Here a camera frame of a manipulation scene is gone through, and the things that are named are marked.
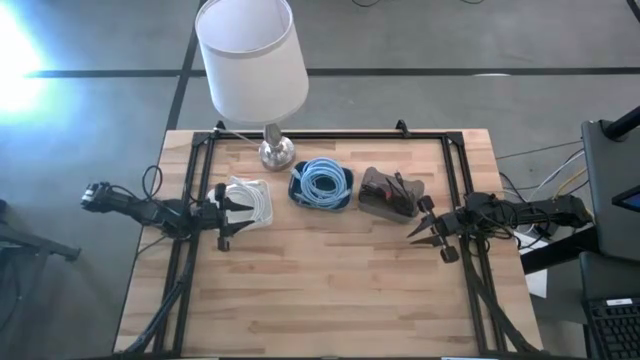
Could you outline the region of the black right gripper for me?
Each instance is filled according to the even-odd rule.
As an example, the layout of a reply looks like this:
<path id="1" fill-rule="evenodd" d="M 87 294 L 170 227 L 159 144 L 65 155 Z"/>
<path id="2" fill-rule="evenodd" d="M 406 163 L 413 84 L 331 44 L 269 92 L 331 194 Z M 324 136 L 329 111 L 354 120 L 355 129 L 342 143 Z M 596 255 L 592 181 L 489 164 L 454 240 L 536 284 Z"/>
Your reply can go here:
<path id="1" fill-rule="evenodd" d="M 456 235 L 461 229 L 461 225 L 454 212 L 446 213 L 436 217 L 433 209 L 434 203 L 430 196 L 423 196 L 417 202 L 418 209 L 425 214 L 418 226 L 408 234 L 408 237 L 429 229 L 431 236 L 414 240 L 411 245 L 430 245 L 440 248 L 442 260 L 449 264 L 459 260 L 460 256 L 456 248 L 449 244 L 447 237 Z"/>

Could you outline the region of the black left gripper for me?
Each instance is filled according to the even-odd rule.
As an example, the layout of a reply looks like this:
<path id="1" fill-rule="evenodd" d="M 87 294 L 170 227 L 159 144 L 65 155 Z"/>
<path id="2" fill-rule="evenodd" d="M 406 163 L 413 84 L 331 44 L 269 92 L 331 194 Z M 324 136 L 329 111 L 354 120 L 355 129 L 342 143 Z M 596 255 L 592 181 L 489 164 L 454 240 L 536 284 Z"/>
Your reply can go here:
<path id="1" fill-rule="evenodd" d="M 217 249 L 219 251 L 229 251 L 230 235 L 235 235 L 247 226 L 252 225 L 254 221 L 228 223 L 227 209 L 229 211 L 252 211 L 253 207 L 227 199 L 226 185 L 224 183 L 218 183 L 213 193 L 214 202 L 207 198 L 197 207 L 199 226 L 201 230 L 217 230 Z"/>

